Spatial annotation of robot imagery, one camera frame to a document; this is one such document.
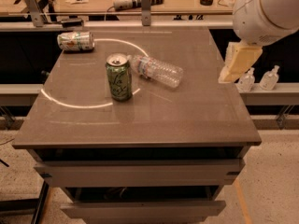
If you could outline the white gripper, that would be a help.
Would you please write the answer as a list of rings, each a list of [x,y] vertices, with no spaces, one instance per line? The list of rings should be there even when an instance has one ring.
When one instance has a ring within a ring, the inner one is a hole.
[[[218,81],[233,83],[271,45],[299,30],[299,0],[223,0],[233,9],[233,28],[243,41],[229,42]]]

